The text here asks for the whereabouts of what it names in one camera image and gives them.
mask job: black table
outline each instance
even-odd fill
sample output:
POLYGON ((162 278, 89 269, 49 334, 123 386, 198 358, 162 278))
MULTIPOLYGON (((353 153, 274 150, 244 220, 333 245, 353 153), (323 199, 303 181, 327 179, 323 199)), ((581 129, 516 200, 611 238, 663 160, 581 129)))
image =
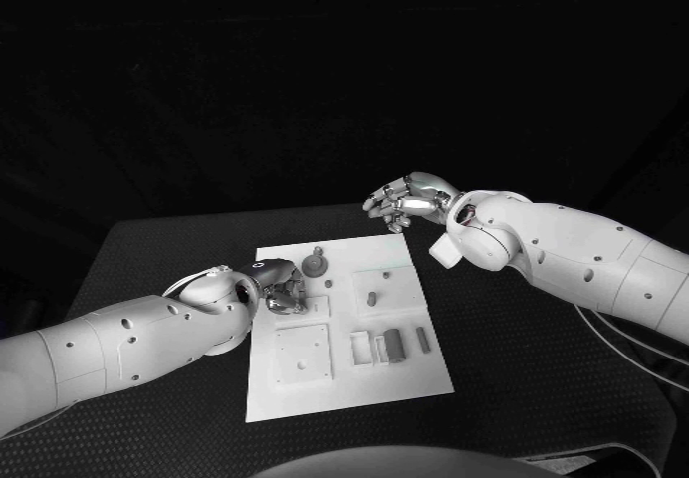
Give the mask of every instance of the black table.
MULTIPOLYGON (((467 261, 446 270, 428 254, 443 232, 418 219, 405 234, 456 393, 247 424, 247 339, 0 442, 0 475, 245 477, 319 452, 388 444, 509 458, 618 444, 662 470, 676 421, 653 379, 516 270, 467 261)), ((360 204, 123 222, 68 319, 162 294, 209 266, 241 267, 258 247, 386 233, 360 204)))

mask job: gray cylinder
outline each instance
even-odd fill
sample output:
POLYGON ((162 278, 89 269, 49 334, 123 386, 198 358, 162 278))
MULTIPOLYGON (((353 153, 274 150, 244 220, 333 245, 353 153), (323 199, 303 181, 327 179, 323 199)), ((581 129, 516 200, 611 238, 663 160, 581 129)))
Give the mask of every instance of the gray cylinder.
POLYGON ((402 344, 402 335, 399 329, 385 331, 385 347, 391 363, 401 363, 407 359, 405 345, 402 344))

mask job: robotic hand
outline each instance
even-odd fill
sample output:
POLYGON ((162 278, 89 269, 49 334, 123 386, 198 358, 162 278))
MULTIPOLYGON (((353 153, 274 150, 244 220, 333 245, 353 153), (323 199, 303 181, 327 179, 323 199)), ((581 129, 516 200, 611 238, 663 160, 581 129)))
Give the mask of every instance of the robotic hand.
POLYGON ((306 314, 301 273, 284 259, 218 266, 162 296, 114 304, 0 341, 0 438, 77 401, 147 383, 244 341, 258 303, 306 314))
POLYGON ((463 257, 578 306, 627 319, 689 344, 689 256, 618 222, 509 191, 460 192, 414 172, 368 198, 363 210, 392 232, 411 215, 446 225, 431 248, 446 268, 463 257))

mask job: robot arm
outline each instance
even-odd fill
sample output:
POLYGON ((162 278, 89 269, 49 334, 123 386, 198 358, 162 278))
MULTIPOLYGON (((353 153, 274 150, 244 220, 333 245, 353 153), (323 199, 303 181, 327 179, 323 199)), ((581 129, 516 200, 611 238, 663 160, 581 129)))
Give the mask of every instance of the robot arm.
POLYGON ((447 226, 431 248, 447 268, 463 257, 490 271, 510 266, 565 301, 689 345, 686 254, 603 216, 507 191, 460 192, 434 177, 412 173, 371 195, 363 209, 396 233, 409 215, 447 226))
POLYGON ((133 299, 0 341, 0 437, 77 401, 231 351, 261 299, 275 314, 306 313, 301 274, 283 259, 239 271, 218 266, 169 291, 177 295, 133 299))

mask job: black background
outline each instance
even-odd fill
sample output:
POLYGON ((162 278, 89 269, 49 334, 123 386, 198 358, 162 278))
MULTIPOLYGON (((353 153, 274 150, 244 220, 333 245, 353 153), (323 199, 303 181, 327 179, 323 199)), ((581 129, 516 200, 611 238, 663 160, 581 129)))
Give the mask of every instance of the black background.
POLYGON ((3 7, 0 336, 62 321, 118 221, 363 201, 414 170, 689 249, 680 2, 395 5, 3 7))

